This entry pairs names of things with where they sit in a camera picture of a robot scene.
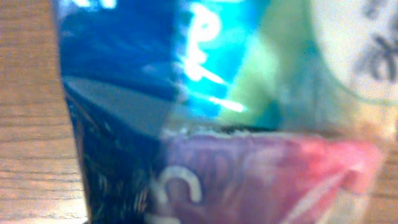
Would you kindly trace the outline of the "blue tissue multipack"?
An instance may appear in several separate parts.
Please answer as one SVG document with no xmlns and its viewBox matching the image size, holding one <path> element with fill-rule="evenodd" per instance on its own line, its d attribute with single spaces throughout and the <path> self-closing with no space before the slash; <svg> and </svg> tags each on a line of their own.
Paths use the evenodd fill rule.
<svg viewBox="0 0 398 224">
<path fill-rule="evenodd" d="M 54 1 L 88 223 L 362 223 L 397 1 Z"/>
</svg>

